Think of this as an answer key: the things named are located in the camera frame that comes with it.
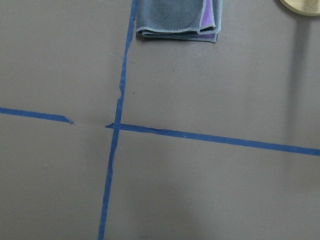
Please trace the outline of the grey folded cloth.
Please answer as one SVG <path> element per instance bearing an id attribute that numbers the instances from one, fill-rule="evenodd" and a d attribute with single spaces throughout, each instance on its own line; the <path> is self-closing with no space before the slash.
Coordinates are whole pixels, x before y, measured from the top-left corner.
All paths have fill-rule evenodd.
<path id="1" fill-rule="evenodd" d="M 139 0 L 136 32 L 144 38 L 214 43 L 222 8 L 222 0 Z"/>

